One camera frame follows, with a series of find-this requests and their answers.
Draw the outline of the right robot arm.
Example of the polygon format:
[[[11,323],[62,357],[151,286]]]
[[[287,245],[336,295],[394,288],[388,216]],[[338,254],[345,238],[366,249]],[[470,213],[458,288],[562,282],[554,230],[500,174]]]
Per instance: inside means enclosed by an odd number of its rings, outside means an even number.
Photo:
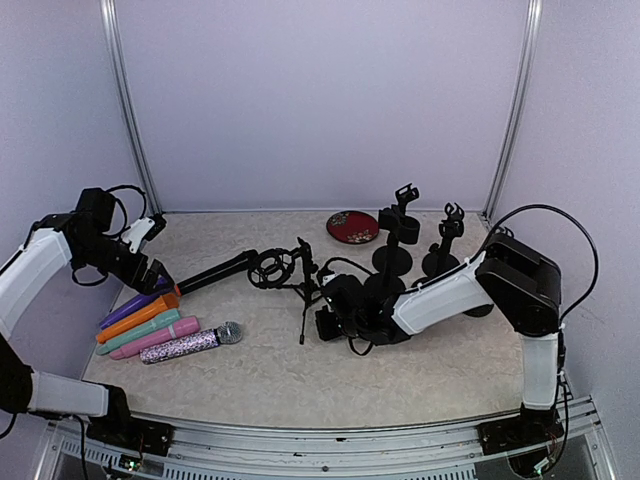
[[[497,308],[519,335],[523,388],[517,416],[484,422],[484,454],[548,442],[566,429],[557,394],[564,358],[559,266],[505,233],[489,235],[473,257],[411,288],[381,275],[357,277],[323,268],[318,274],[326,306],[316,313],[321,340],[355,338],[371,346],[395,345],[458,314]]]

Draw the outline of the black tripod mic stand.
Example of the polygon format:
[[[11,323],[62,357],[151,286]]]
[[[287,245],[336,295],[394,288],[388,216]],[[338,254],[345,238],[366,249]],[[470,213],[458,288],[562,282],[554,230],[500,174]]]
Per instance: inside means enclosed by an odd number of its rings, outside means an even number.
[[[303,301],[299,344],[305,343],[307,312],[320,300],[316,293],[320,287],[314,279],[319,266],[313,260],[311,245],[301,237],[290,250],[271,248],[250,261],[247,278],[261,290],[291,290]]]

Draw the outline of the pink microphone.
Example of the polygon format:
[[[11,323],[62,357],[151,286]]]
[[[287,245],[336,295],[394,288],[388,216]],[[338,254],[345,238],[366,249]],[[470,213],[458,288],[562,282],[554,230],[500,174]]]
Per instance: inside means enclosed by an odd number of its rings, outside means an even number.
[[[125,344],[120,348],[110,352],[108,356],[113,360],[121,360],[133,357],[142,350],[168,342],[170,340],[182,338],[184,336],[200,331],[200,324],[195,316],[185,317],[175,321],[171,325],[164,327],[154,333],[141,337],[133,342]]]

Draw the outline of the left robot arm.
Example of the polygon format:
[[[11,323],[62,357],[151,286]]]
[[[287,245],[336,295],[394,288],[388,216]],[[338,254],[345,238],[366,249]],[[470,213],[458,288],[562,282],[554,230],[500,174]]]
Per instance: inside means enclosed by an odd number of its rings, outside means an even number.
[[[84,189],[71,211],[35,221],[2,265],[1,409],[13,416],[79,420],[86,439],[139,455],[165,456],[173,427],[135,416],[122,388],[39,370],[25,363],[10,343],[22,318],[64,270],[77,274],[92,267],[100,276],[92,286],[115,278],[142,295],[173,286],[165,266],[143,251],[165,228],[164,216],[142,212],[130,219],[118,196],[123,189]]]

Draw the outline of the tall black stand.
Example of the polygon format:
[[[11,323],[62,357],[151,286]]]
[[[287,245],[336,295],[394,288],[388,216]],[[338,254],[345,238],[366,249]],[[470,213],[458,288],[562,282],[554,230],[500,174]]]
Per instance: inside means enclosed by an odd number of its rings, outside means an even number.
[[[418,188],[409,183],[395,191],[394,204],[378,211],[379,229],[388,232],[386,244],[372,256],[373,267],[379,273],[402,276],[411,270],[411,254],[402,244],[415,245],[419,240],[420,221],[407,214],[408,204],[418,198]]]

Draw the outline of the orange microphone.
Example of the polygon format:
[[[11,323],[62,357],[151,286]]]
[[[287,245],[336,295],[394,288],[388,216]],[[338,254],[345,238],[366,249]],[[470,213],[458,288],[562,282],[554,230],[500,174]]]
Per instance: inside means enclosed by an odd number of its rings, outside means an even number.
[[[149,305],[107,327],[101,333],[96,335],[96,340],[99,344],[104,344],[106,341],[141,325],[167,310],[177,308],[178,306],[179,298],[176,294],[164,294]]]

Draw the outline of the black microphone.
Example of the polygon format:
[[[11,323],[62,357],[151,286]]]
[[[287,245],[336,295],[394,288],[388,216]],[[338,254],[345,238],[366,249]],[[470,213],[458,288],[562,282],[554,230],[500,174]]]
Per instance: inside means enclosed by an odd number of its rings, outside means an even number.
[[[215,282],[246,271],[257,256],[258,252],[256,250],[245,250],[230,260],[178,282],[174,287],[175,292],[179,297],[183,297]]]

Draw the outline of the glitter silver-head microphone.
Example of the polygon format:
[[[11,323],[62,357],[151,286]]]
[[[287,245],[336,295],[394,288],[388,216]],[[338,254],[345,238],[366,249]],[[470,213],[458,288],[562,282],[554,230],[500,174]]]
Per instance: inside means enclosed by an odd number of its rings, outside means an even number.
[[[236,322],[225,322],[217,328],[170,340],[139,353],[145,365],[162,363],[168,360],[211,350],[219,346],[234,345],[243,338],[242,326]]]

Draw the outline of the black stand with phone clamp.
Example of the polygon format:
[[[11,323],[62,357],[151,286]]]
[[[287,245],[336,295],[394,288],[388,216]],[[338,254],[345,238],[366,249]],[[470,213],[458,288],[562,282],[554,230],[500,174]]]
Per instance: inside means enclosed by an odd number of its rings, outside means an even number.
[[[411,254],[402,244],[418,243],[420,222],[399,205],[392,205],[379,211],[379,228],[389,232],[386,245],[378,248],[372,256],[372,264],[377,272],[365,281],[365,290],[377,300],[384,300],[392,294],[405,290],[402,275],[407,274],[412,266]]]

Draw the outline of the purple microphone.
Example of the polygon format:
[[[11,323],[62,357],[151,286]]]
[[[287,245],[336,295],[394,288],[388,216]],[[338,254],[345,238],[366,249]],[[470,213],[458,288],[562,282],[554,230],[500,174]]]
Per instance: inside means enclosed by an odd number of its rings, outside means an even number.
[[[158,292],[154,292],[150,295],[142,295],[138,294],[126,301],[121,306],[117,307],[115,310],[110,312],[99,324],[100,330],[105,330],[106,328],[114,325],[120,320],[126,318],[127,316],[136,313],[140,309],[150,305],[155,300],[157,300],[160,296],[172,293],[174,291],[173,287],[167,287],[165,281],[161,281],[160,284],[163,286],[163,289]]]

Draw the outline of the teal microphone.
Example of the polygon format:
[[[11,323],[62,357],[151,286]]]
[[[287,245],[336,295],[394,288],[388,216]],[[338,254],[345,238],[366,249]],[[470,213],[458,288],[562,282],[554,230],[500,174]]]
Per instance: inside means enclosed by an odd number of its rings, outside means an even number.
[[[111,353],[123,345],[152,334],[162,328],[166,328],[179,319],[180,312],[177,308],[167,310],[153,319],[150,319],[143,324],[108,340],[96,349],[96,354],[102,356]]]

